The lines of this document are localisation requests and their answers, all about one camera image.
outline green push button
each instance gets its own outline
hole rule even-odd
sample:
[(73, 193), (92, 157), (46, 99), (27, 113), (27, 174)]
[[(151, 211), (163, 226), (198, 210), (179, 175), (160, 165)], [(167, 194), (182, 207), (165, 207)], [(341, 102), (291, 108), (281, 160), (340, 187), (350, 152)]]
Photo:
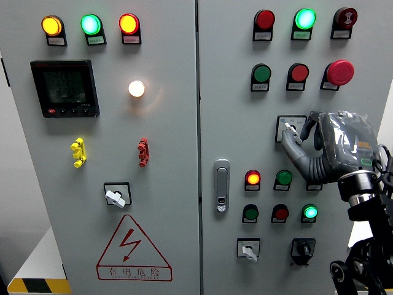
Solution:
[(281, 170), (277, 173), (276, 179), (281, 185), (287, 186), (292, 182), (292, 173), (288, 170)]
[(243, 208), (243, 219), (255, 220), (258, 218), (259, 211), (257, 205), (248, 204)]
[(365, 166), (372, 166), (373, 165), (373, 161), (371, 161), (370, 159), (367, 158), (363, 158), (362, 160), (360, 160), (362, 162), (363, 165)]
[(254, 78), (258, 82), (265, 82), (270, 78), (270, 76), (271, 76), (270, 68), (266, 65), (259, 66), (254, 71)]
[(246, 215), (247, 219), (254, 220), (255, 218), (258, 217), (259, 212), (257, 210), (251, 209), (251, 210), (247, 210), (244, 215)]

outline electrical hazard warning sign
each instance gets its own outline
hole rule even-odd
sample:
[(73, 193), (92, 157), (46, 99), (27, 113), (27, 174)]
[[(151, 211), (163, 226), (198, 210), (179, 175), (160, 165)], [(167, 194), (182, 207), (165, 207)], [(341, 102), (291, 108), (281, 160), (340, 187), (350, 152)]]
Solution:
[(172, 267), (131, 215), (124, 215), (97, 263), (100, 280), (172, 281)]

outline black switch knob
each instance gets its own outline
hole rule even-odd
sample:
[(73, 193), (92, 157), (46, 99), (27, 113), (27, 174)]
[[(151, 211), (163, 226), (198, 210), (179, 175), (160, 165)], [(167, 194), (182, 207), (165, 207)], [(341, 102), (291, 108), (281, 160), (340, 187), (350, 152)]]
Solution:
[(300, 242), (297, 245), (297, 251), (302, 256), (309, 256), (311, 252), (311, 248), (307, 242)]

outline yellow indicator light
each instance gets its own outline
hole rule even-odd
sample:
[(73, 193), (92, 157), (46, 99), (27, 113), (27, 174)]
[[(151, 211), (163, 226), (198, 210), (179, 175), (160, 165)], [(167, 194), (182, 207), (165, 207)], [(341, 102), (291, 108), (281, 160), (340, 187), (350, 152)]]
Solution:
[(257, 174), (251, 174), (247, 177), (249, 184), (257, 184), (260, 181), (260, 177)]
[(128, 86), (128, 91), (133, 97), (141, 97), (145, 92), (145, 84), (141, 81), (133, 81)]
[(44, 17), (41, 21), (41, 27), (44, 30), (45, 34), (48, 36), (57, 36), (61, 33), (61, 30), (63, 29), (60, 19), (53, 15), (48, 15)]
[(125, 34), (133, 34), (139, 29), (139, 20), (133, 14), (123, 14), (119, 19), (119, 27)]

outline white wall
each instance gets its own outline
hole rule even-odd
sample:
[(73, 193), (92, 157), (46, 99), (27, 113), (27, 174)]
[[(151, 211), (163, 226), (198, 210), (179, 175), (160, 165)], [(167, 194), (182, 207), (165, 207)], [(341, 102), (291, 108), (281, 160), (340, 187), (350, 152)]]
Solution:
[(1, 66), (0, 102), (0, 275), (8, 285), (50, 223)]

